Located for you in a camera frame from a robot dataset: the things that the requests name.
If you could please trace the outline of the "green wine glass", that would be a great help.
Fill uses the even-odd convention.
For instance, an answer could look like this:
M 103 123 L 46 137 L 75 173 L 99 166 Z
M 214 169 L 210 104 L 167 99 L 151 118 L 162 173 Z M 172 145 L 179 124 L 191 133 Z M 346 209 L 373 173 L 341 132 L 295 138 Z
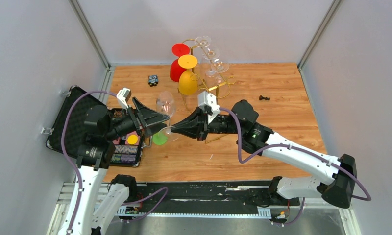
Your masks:
M 164 145 L 167 142 L 168 138 L 163 133 L 155 133 L 152 136 L 152 142 L 155 145 Z

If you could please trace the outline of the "clear wine glass front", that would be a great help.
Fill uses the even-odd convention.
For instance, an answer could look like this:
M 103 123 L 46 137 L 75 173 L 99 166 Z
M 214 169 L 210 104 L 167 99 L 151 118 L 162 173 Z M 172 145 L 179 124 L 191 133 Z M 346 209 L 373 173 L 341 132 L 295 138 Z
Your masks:
M 156 100 L 156 110 L 170 116 L 170 119 L 165 122 L 167 127 L 163 128 L 159 132 L 163 133 L 168 138 L 167 142 L 177 140 L 179 135 L 171 131 L 171 118 L 176 112 L 176 104 L 171 92 L 163 91 L 158 95 Z

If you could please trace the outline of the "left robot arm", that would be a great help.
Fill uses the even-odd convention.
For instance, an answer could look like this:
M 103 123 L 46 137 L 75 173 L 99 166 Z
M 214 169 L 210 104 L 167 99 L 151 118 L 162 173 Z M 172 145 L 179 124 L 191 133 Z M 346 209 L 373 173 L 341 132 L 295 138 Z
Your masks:
M 136 98 L 133 98 L 135 108 L 129 107 L 124 98 L 120 103 L 127 114 L 116 124 L 105 105 L 95 105 L 85 112 L 86 133 L 77 148 L 74 164 L 77 188 L 59 235 L 104 235 L 121 204 L 138 197 L 135 179 L 119 175 L 111 182 L 104 200 L 96 206 L 102 181 L 115 153 L 113 140 L 131 132 L 153 133 L 165 127 L 169 116 L 142 105 Z

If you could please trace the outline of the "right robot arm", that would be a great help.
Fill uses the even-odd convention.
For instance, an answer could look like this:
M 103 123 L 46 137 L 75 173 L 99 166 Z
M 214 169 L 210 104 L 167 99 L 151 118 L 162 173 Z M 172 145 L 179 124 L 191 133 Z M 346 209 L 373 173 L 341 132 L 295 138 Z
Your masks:
M 204 141 L 208 134 L 236 134 L 238 161 L 246 163 L 255 156 L 283 161 L 310 174 L 308 178 L 273 178 L 268 198 L 274 204 L 286 199 L 321 197 L 338 208 L 348 209 L 357 184 L 355 158 L 319 153 L 283 137 L 257 122 L 259 114 L 247 100 L 240 100 L 232 109 L 197 107 L 187 118 L 176 123 L 172 132 Z

